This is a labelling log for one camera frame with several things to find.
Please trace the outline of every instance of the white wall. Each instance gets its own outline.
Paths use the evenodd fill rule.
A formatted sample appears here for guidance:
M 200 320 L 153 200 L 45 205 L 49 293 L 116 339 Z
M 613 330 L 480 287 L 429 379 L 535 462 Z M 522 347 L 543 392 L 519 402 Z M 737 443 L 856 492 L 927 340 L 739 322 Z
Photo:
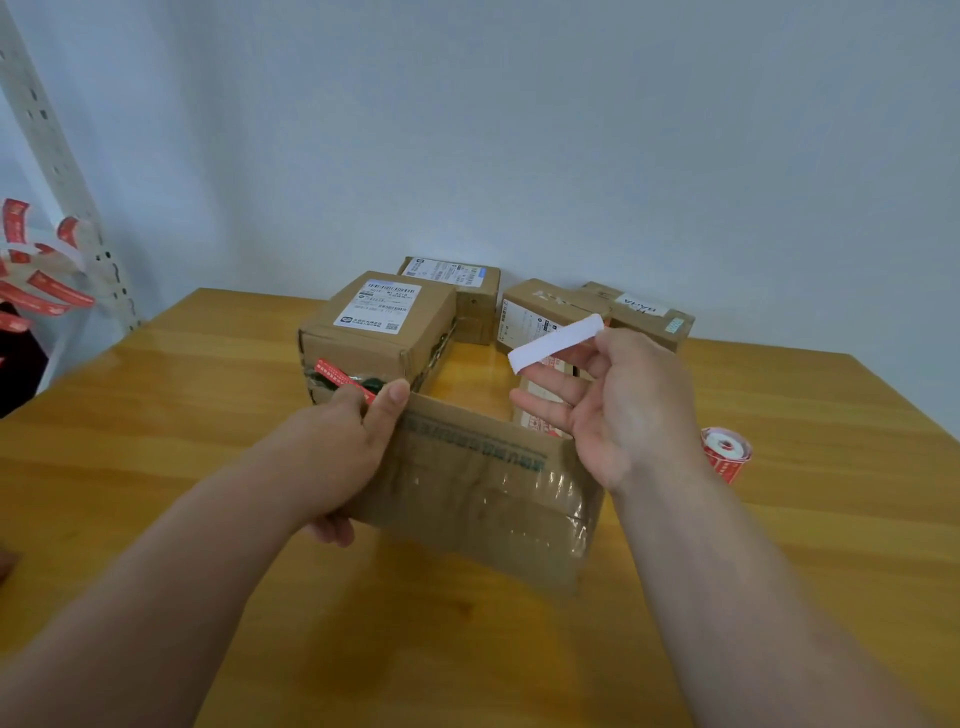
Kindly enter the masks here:
M 8 0 L 157 311 L 411 252 L 852 352 L 960 434 L 960 7 Z

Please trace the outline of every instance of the wooden tabletop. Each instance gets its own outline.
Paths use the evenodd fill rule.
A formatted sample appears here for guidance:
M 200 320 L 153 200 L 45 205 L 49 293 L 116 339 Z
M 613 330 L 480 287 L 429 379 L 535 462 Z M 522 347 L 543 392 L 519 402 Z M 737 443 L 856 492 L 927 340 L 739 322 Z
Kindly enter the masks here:
M 0 653 L 196 480 L 308 404 L 316 302 L 201 290 L 0 422 Z M 702 425 L 812 592 L 960 719 L 960 445 L 849 356 L 690 341 Z M 506 357 L 456 345 L 433 394 L 508 419 Z M 687 717 L 607 504 L 580 592 L 538 594 L 359 526 L 298 535 L 253 595 L 200 725 L 671 725 Z

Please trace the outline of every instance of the hand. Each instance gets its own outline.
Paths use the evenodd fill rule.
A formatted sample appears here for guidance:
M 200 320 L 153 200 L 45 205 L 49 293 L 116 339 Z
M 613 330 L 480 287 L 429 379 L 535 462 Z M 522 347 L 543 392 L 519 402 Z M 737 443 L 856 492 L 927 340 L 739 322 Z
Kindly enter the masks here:
M 398 379 L 361 415 L 362 393 L 341 387 L 328 404 L 295 412 L 229 469 L 284 498 L 295 528 L 309 524 L 321 541 L 349 546 L 353 525 L 337 509 L 373 477 L 409 399 L 410 385 Z
M 675 354 L 643 334 L 607 328 L 592 343 L 555 355 L 594 381 L 537 363 L 522 373 L 563 402 L 519 389 L 510 399 L 569 432 L 584 467 L 605 488 L 618 491 L 637 471 L 706 464 L 690 376 Z

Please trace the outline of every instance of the brown cardboard box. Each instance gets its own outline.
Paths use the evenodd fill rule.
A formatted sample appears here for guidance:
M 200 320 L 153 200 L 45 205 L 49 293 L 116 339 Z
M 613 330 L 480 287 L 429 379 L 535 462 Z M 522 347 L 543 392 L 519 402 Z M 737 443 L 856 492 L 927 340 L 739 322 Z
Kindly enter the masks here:
M 407 255 L 397 273 L 455 285 L 458 321 L 454 340 L 483 345 L 493 340 L 496 297 L 500 291 L 499 268 Z
M 593 281 L 585 283 L 580 290 L 589 291 L 610 304 L 612 327 L 632 328 L 645 333 L 672 352 L 677 350 L 693 328 L 694 316 L 669 305 L 648 303 L 641 296 Z
M 300 328 L 302 364 L 315 403 L 333 395 L 314 376 L 318 358 L 352 376 L 405 376 L 414 382 L 415 393 L 379 470 L 346 512 L 531 584 L 574 588 L 604 493 L 581 465 L 572 440 L 417 394 L 451 349 L 444 333 L 454 318 L 453 287 L 417 282 L 421 290 L 406 304 L 397 334 L 335 327 L 345 316 L 368 321 L 351 302 L 371 280 L 379 281 L 373 286 L 399 281 L 401 289 L 414 284 L 406 277 L 366 273 Z
M 304 372 L 323 358 L 350 375 L 419 385 L 455 319 L 452 285 L 368 271 L 300 326 Z
M 571 364 L 567 364 L 565 361 L 558 359 L 556 356 L 547 356 L 542 360 L 543 364 L 546 364 L 548 367 L 554 367 L 555 369 L 563 372 L 567 375 L 574 375 L 577 370 Z M 520 378 L 520 383 L 518 385 L 519 389 L 526 390 L 537 397 L 541 397 L 545 400 L 551 401 L 563 401 L 557 395 L 552 392 L 548 392 L 543 389 L 543 387 L 538 384 L 534 384 L 526 376 Z M 529 412 L 525 412 L 519 407 L 514 407 L 514 423 L 520 425 L 521 427 L 526 427 L 527 429 L 532 429 L 535 432 L 543 432 L 547 435 L 553 435 L 554 437 L 570 437 L 566 432 L 563 432 L 560 429 L 557 429 L 550 423 L 544 422 L 539 417 L 531 415 Z
M 503 292 L 496 347 L 509 352 L 591 313 L 609 319 L 610 303 L 591 291 L 571 291 L 540 279 L 525 280 Z
M 329 390 L 308 383 L 315 403 Z M 351 518 L 529 584 L 576 588 L 604 492 L 572 440 L 412 394 Z

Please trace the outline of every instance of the fingernail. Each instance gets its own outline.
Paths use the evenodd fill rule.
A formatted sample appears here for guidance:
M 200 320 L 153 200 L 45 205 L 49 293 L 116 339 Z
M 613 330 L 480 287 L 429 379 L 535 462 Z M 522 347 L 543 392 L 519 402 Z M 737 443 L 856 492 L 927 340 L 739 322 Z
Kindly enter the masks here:
M 390 399 L 397 404 L 406 404 L 410 397 L 410 383 L 406 379 L 398 379 L 390 385 Z

